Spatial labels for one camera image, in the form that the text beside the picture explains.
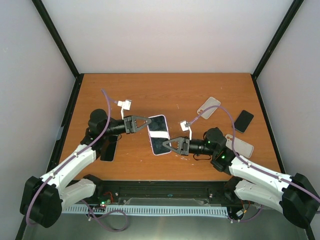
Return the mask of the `clear white phone case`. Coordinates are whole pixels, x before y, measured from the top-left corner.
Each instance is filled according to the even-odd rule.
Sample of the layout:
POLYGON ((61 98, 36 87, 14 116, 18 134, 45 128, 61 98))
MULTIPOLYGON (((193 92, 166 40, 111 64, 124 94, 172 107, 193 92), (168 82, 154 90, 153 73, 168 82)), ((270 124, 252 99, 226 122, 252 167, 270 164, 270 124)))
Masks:
POLYGON ((198 110, 197 114, 205 120, 208 120, 210 116, 216 111, 217 106, 220 106, 221 102, 214 97, 209 97, 204 104, 202 104, 198 110))

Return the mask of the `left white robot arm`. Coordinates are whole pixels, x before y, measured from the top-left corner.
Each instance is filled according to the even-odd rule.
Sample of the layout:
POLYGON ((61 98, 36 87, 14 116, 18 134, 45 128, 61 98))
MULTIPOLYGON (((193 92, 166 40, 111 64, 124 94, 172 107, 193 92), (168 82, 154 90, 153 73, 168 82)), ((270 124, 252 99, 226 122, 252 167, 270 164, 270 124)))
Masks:
POLYGON ((75 203, 86 198, 95 202, 101 200, 104 188, 99 185, 99 178, 89 174, 77 183, 70 184, 71 181, 97 159, 107 158, 110 136, 137 133, 151 122, 148 117, 136 115, 115 120, 103 109, 95 109, 75 151, 51 171, 26 181, 19 208, 26 222, 49 228, 75 203))

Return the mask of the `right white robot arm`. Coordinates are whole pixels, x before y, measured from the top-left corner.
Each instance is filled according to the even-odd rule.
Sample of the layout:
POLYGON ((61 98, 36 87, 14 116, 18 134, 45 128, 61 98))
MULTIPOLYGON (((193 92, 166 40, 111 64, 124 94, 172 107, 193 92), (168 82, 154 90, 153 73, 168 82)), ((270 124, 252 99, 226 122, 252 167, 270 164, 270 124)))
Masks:
POLYGON ((207 155, 219 171, 230 175, 230 194, 282 213, 295 226, 307 229, 320 212, 320 196, 307 177, 276 172, 258 165, 226 146, 219 128, 210 128, 203 139, 181 136, 170 139, 166 133, 162 145, 182 156, 207 155))

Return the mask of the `white phone case right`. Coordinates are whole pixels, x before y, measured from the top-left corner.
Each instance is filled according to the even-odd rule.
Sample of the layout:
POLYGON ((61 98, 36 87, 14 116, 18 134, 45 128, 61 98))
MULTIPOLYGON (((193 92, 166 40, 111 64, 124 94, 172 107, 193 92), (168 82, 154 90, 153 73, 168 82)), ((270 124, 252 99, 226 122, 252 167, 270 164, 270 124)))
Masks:
MULTIPOLYGON (((226 134, 225 138, 226 138, 226 147, 232 150, 233 136, 231 134, 226 134)), ((236 137, 234 139, 234 150, 239 155, 242 155, 245 158, 249 159, 254 152, 254 146, 236 137)))

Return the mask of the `black phone green edge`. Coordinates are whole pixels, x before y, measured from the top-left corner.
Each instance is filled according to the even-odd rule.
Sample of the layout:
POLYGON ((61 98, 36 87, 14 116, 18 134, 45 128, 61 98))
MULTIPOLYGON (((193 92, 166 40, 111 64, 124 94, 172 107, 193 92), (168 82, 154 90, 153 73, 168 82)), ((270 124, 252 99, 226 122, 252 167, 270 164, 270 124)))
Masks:
POLYGON ((246 110, 242 110, 237 119, 234 122, 234 128, 240 132, 244 133, 250 123, 252 122, 254 115, 246 110))

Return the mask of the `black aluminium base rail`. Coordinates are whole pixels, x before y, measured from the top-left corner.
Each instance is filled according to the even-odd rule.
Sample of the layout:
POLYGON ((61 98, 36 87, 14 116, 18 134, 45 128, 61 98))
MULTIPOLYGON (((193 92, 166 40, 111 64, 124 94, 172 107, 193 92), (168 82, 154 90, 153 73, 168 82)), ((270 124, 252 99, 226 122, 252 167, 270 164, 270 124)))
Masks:
POLYGON ((195 199, 209 204, 226 207, 240 207, 247 201, 225 194, 225 181, 112 181, 103 180, 98 193, 84 199, 90 204, 98 204, 110 197, 114 203, 131 198, 138 199, 195 199))

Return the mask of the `left black frame post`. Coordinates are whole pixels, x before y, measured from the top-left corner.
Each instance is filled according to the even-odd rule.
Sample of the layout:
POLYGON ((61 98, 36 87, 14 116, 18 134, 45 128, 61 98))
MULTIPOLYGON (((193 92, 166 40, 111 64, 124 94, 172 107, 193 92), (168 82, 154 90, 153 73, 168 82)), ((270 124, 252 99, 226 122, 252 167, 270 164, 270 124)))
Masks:
POLYGON ((74 61, 72 60, 72 57, 66 47, 66 45, 64 44, 49 12, 47 11, 44 3, 42 0, 32 0, 32 3, 35 7, 35 9, 37 10, 39 16, 41 17, 44 25, 46 26, 48 32, 50 33, 55 45, 57 46, 58 50, 60 51, 65 63, 67 64, 69 70, 71 71, 72 75, 75 78, 79 78, 80 77, 80 73, 74 63, 74 61))

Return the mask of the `black frame post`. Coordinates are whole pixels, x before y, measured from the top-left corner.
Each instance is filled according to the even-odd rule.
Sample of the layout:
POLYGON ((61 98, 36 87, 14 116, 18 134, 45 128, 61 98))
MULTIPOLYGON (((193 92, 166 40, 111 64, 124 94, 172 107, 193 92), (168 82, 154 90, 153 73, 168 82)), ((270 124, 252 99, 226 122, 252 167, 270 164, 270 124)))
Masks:
POLYGON ((35 9, 37 10, 39 16, 41 17, 44 25, 46 26, 48 32, 50 33, 55 45, 57 46, 58 50, 60 51, 65 63, 67 64, 69 70, 71 71, 72 75, 75 78, 79 78, 80 77, 80 73, 74 63, 74 61, 72 60, 72 57, 66 47, 66 45, 64 44, 49 12, 47 11, 44 3, 42 0, 32 0, 32 3, 35 7, 35 9))
POLYGON ((303 3, 304 3, 304 0, 293 0, 292 1, 290 7, 288 8, 287 12, 285 13, 285 15, 283 17, 281 23, 279 24, 276 32, 274 33, 271 41, 269 42, 266 50, 264 51, 260 61, 258 62, 256 68, 254 69, 253 73, 251 74, 253 81, 256 81, 258 79, 259 75, 263 71, 268 60, 272 56, 274 50, 276 49, 277 45, 281 41, 282 37, 284 36, 289 25, 293 21, 294 17, 296 16, 297 12, 299 11, 299 9, 303 3))

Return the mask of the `right black frame post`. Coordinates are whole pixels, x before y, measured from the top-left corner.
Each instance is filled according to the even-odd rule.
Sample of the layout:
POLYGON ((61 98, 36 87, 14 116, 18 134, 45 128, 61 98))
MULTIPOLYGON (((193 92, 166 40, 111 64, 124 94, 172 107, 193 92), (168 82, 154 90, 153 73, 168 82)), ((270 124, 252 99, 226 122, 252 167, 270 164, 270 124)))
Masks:
POLYGON ((276 49, 277 45, 281 41, 282 37, 284 36, 289 25, 293 21, 294 17, 296 16, 297 12, 299 11, 299 9, 303 3, 304 3, 304 0, 293 0, 292 1, 290 7, 288 8, 287 12, 285 13, 285 15, 283 17, 281 23, 279 24, 276 32, 274 33, 271 41, 269 42, 266 50, 264 51, 260 61, 258 62, 256 68, 254 69, 253 73, 251 74, 253 81, 256 81, 258 79, 259 75, 263 71, 268 60, 272 56, 274 50, 276 49))

